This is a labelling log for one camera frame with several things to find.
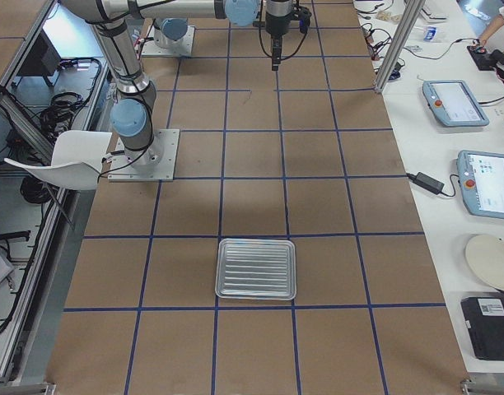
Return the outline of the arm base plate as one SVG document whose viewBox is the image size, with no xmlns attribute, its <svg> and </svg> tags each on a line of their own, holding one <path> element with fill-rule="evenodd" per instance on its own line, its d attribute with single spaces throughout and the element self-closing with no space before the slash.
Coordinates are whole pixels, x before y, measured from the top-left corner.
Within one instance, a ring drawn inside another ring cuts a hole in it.
<svg viewBox="0 0 504 395">
<path fill-rule="evenodd" d="M 142 57 L 189 58 L 192 56 L 195 27 L 188 26 L 186 34 L 174 41 L 152 26 L 142 48 Z"/>
<path fill-rule="evenodd" d="M 124 151 L 114 156 L 111 169 L 106 176 L 110 182 L 170 182 L 175 176 L 175 164 L 180 141 L 179 129 L 156 129 L 153 143 L 138 160 L 138 153 L 126 151 L 119 137 L 116 151 Z"/>
</svg>

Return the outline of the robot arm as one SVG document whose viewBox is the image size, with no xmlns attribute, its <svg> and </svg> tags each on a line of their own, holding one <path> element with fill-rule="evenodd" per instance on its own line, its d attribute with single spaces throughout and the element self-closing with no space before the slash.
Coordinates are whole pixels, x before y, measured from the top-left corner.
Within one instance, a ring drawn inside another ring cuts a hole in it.
<svg viewBox="0 0 504 395">
<path fill-rule="evenodd" d="M 135 19 L 217 18 L 225 19 L 223 1 L 63 1 L 75 16 L 83 19 L 93 30 L 105 55 L 117 86 L 119 99 L 134 99 L 143 106 L 146 120 L 138 136 L 141 146 L 121 137 L 124 148 L 137 159 L 156 144 L 152 125 L 152 110 L 156 88 L 136 55 L 125 21 Z"/>
<path fill-rule="evenodd" d="M 237 26 L 253 25 L 258 29 L 260 47 L 271 60 L 274 72 L 283 61 L 299 52 L 308 35 L 312 17 L 307 7 L 290 0 L 215 1 L 214 10 L 217 19 L 228 19 Z M 288 33 L 293 21 L 298 22 L 302 38 L 291 54 L 283 56 L 283 36 Z"/>
</svg>

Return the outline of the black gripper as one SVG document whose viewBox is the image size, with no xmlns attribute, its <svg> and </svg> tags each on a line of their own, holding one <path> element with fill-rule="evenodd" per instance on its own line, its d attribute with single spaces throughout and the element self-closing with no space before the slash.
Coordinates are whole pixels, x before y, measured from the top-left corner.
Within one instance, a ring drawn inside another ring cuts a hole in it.
<svg viewBox="0 0 504 395">
<path fill-rule="evenodd" d="M 277 71 L 282 59 L 282 36 L 271 35 L 271 69 Z"/>
</svg>

